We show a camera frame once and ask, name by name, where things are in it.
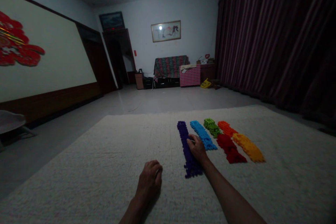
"yellow bag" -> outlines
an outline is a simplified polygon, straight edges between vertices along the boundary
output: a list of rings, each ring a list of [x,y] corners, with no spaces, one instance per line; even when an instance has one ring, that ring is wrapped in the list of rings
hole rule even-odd
[[[201,84],[201,88],[208,88],[211,86],[211,82],[208,81],[208,78],[203,81],[203,83]]]

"gray floor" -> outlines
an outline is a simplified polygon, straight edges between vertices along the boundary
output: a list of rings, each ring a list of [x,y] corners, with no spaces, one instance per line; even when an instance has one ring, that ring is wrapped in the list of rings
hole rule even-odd
[[[131,85],[35,128],[38,136],[21,139],[6,147],[0,153],[0,200],[106,115],[221,109],[253,104],[262,104],[312,128],[322,127],[298,114],[279,110],[225,88],[176,87],[151,91],[137,90]]]

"checkered box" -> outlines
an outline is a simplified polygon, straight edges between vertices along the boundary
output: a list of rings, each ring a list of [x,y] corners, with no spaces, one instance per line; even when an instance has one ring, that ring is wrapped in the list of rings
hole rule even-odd
[[[201,65],[195,68],[189,68],[182,73],[180,66],[180,86],[199,86],[201,84]]]

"fist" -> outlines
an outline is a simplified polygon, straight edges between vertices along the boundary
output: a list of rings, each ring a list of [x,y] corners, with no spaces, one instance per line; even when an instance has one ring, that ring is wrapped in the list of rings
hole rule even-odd
[[[161,189],[161,175],[162,165],[157,160],[147,162],[140,174],[135,198],[142,204],[148,204]]]

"foam puzzle piece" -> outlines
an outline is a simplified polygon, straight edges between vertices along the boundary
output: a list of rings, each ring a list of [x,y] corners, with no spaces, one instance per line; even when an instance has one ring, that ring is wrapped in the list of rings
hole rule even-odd
[[[194,129],[194,131],[202,140],[206,151],[218,149],[217,146],[213,144],[209,134],[205,131],[204,127],[198,121],[191,121],[190,126]]]
[[[223,131],[225,135],[228,135],[229,137],[232,137],[234,133],[238,133],[230,127],[230,124],[225,121],[219,121],[218,127]]]
[[[216,125],[215,121],[212,120],[211,118],[206,118],[204,119],[204,127],[210,131],[210,134],[214,137],[217,138],[218,134],[221,134],[221,130],[219,127]]]
[[[233,140],[243,148],[244,152],[253,162],[266,162],[259,148],[251,142],[251,140],[243,134],[233,134]]]
[[[247,163],[246,158],[238,152],[237,146],[233,143],[228,135],[219,134],[217,137],[217,143],[224,150],[226,159],[230,164]]]
[[[189,145],[187,143],[187,139],[189,138],[189,133],[187,129],[187,125],[184,121],[179,121],[177,123],[178,131],[180,132],[180,137],[182,141],[183,153],[185,157],[185,165],[184,168],[186,169],[185,178],[194,177],[197,175],[203,174],[203,169],[199,162],[194,158],[192,155]]]

